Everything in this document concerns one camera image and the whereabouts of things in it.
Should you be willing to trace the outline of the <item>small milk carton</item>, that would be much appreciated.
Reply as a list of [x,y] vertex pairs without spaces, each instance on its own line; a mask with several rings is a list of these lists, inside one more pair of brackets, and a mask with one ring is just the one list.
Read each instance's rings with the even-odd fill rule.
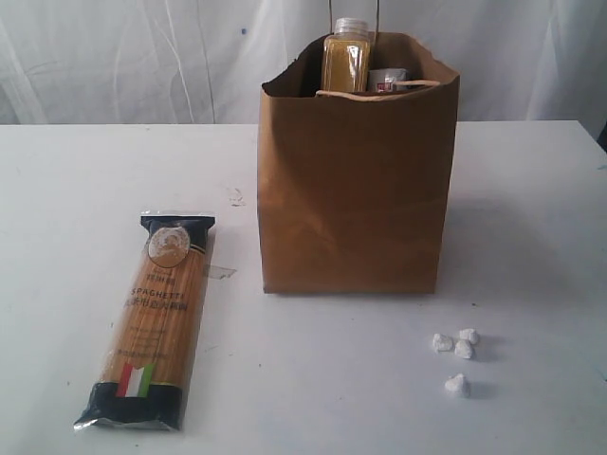
[[380,68],[369,71],[367,90],[374,93],[404,91],[408,89],[405,82],[411,79],[406,68]]

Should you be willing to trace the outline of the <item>yellow grain bottle white cap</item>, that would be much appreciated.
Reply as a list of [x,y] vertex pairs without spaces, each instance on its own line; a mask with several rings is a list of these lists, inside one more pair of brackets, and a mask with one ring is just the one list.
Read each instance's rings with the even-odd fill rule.
[[365,21],[339,18],[323,42],[321,90],[363,92],[367,87],[372,44]]

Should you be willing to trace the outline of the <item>brown paper bag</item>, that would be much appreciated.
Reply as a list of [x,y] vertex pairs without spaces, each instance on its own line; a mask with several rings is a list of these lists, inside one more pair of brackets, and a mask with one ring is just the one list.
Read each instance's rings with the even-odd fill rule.
[[430,294],[460,76],[413,37],[367,24],[369,71],[406,68],[408,89],[323,91],[323,42],[336,20],[261,87],[257,207],[264,289]]

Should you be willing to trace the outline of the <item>clear tape scrap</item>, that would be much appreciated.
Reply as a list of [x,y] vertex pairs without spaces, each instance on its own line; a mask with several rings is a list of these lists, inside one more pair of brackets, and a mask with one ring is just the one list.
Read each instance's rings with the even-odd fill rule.
[[224,280],[232,277],[236,273],[236,269],[206,264],[204,266],[204,273],[210,280]]
[[245,207],[247,205],[243,193],[237,189],[233,188],[229,190],[229,202],[232,207]]

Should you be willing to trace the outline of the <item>spaghetti packet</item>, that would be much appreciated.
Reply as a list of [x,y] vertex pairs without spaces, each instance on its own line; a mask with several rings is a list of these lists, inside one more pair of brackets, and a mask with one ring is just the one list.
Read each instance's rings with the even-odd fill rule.
[[144,213],[147,238],[99,380],[73,427],[179,430],[207,283],[206,214]]

